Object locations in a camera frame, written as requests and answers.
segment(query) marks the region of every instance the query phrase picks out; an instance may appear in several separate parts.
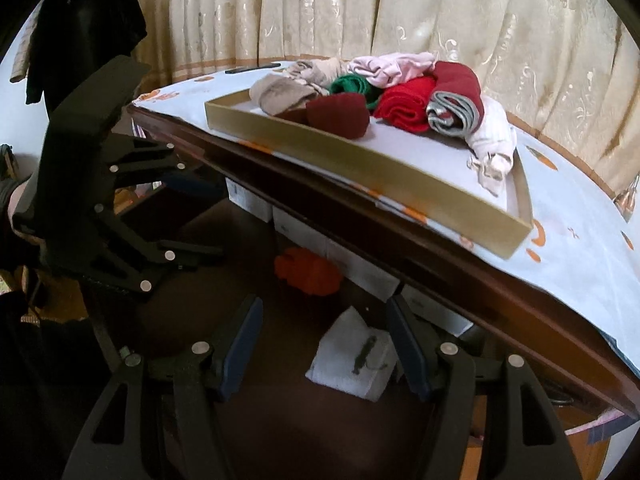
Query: beige curtain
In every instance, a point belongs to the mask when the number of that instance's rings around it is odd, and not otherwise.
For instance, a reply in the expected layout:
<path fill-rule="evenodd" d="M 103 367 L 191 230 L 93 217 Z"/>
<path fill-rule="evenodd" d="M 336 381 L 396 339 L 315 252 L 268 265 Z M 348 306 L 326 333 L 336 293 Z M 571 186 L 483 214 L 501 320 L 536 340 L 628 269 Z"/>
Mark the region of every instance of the beige curtain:
<path fill-rule="evenodd" d="M 255 64 L 262 0 L 140 0 L 148 36 L 136 57 L 152 66 L 144 89 Z"/>
<path fill-rule="evenodd" d="M 640 55 L 606 0 L 140 0 L 162 86 L 268 59 L 429 50 L 618 192 L 640 171 Z"/>

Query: white box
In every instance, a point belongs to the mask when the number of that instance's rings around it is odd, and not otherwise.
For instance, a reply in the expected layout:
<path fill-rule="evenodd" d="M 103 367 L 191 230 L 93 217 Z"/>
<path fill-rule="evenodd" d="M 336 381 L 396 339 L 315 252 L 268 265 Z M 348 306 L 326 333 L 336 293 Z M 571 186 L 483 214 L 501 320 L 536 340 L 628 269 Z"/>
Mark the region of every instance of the white box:
<path fill-rule="evenodd" d="M 379 269 L 333 240 L 327 240 L 326 258 L 333 262 L 344 277 L 372 294 L 380 301 L 388 300 L 398 288 L 400 280 Z"/>
<path fill-rule="evenodd" d="M 432 300 L 412 286 L 405 285 L 401 296 L 406 300 L 409 308 L 416 316 L 420 316 L 439 326 L 455 337 L 460 337 L 474 325 L 468 319 Z"/>
<path fill-rule="evenodd" d="M 229 200 L 238 207 L 241 207 L 263 222 L 270 222 L 273 218 L 273 206 L 255 193 L 252 193 L 228 178 L 226 179 L 226 189 L 229 192 Z"/>
<path fill-rule="evenodd" d="M 277 232 L 285 235 L 296 245 L 307 248 L 318 256 L 326 258 L 328 238 L 322 233 L 277 207 L 273 208 L 273 225 Z"/>

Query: clothing pile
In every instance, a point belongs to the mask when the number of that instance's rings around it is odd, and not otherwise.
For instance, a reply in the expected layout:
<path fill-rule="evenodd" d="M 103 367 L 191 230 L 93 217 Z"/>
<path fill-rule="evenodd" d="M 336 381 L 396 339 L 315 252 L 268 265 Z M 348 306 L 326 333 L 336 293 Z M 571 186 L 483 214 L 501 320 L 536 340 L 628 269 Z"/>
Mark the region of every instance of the clothing pile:
<path fill-rule="evenodd" d="M 513 167 L 516 135 L 502 105 L 481 94 L 468 66 L 433 54 L 299 60 L 256 82 L 250 95 L 265 113 L 355 140 L 370 116 L 412 134 L 466 140 L 468 166 L 495 196 Z"/>

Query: white cloth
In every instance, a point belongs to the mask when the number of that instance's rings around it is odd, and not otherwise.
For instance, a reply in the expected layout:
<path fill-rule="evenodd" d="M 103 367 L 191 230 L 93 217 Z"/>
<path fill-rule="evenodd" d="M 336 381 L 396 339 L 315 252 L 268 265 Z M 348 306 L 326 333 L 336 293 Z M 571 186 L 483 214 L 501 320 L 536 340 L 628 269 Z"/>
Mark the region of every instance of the white cloth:
<path fill-rule="evenodd" d="M 322 336 L 306 378 L 375 402 L 397 361 L 389 332 L 370 328 L 350 306 Z"/>
<path fill-rule="evenodd" d="M 465 136 L 466 143 L 476 154 L 469 167 L 478 170 L 480 185 L 498 196 L 504 191 L 506 177 L 513 168 L 517 136 L 502 105 L 486 95 L 481 99 L 484 120 L 474 134 Z"/>
<path fill-rule="evenodd" d="M 349 63 L 349 72 L 365 77 L 372 86 L 389 88 L 433 70 L 435 61 L 436 57 L 429 52 L 361 56 Z"/>

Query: wall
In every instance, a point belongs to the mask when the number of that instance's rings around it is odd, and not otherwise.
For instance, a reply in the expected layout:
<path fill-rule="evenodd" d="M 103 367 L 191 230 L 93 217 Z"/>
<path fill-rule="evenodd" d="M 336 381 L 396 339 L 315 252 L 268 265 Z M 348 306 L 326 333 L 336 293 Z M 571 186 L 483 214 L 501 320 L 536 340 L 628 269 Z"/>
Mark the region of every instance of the wall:
<path fill-rule="evenodd" d="M 21 176 L 31 174 L 36 168 L 49 124 L 44 99 L 33 105 L 24 103 L 26 79 L 19 83 L 9 83 L 15 53 L 25 25 L 26 23 L 0 62 L 0 143 L 14 147 Z"/>

